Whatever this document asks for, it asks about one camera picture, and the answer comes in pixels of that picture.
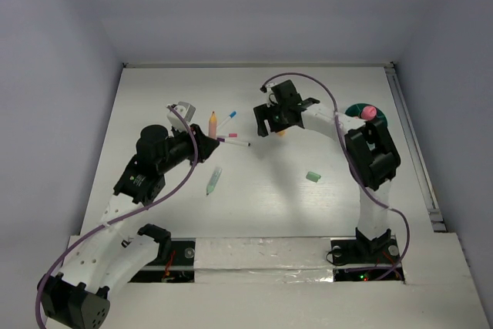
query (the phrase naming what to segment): orange marker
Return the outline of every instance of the orange marker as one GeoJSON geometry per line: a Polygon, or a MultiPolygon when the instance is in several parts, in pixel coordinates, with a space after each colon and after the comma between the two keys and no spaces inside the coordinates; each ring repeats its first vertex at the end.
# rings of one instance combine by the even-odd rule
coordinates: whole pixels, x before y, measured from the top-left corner
{"type": "Polygon", "coordinates": [[[210,115],[209,119],[209,137],[216,139],[217,137],[217,118],[216,113],[213,111],[213,114],[210,115]]]}

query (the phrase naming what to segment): wall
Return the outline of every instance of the wall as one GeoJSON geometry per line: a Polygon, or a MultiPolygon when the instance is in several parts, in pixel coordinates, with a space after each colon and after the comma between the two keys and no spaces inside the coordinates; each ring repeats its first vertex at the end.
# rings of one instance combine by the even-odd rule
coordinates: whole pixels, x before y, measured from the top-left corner
{"type": "Polygon", "coordinates": [[[0,327],[35,326],[77,233],[121,63],[87,0],[0,0],[0,327]]]}
{"type": "Polygon", "coordinates": [[[430,0],[92,0],[125,62],[388,62],[430,0]]]}
{"type": "Polygon", "coordinates": [[[493,324],[492,0],[436,0],[398,75],[440,208],[493,324]]]}

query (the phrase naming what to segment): pink ball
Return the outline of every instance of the pink ball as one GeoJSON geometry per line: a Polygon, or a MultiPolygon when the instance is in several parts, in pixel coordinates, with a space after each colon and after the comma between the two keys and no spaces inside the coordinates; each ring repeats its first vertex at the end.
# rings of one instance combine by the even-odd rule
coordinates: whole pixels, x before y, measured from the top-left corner
{"type": "Polygon", "coordinates": [[[367,121],[374,119],[377,117],[377,109],[373,106],[366,106],[363,108],[363,112],[361,112],[361,118],[367,121]]]}

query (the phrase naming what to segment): green eraser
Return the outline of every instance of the green eraser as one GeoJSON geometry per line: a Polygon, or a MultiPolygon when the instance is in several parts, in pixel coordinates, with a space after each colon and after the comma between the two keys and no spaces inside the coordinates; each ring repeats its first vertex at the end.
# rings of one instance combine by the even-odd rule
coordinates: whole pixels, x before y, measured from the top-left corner
{"type": "Polygon", "coordinates": [[[314,183],[316,183],[318,180],[320,180],[322,176],[320,176],[318,173],[312,173],[311,171],[308,171],[307,173],[307,179],[309,181],[313,181],[314,183]]]}

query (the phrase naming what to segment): blue marker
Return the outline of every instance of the blue marker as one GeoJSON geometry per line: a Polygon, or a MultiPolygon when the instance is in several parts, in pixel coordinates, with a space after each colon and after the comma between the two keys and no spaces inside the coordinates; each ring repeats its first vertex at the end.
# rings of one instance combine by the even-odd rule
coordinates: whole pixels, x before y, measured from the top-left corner
{"type": "Polygon", "coordinates": [[[217,132],[223,128],[234,116],[236,116],[236,111],[232,111],[228,117],[224,119],[218,126],[217,126],[217,132]]]}

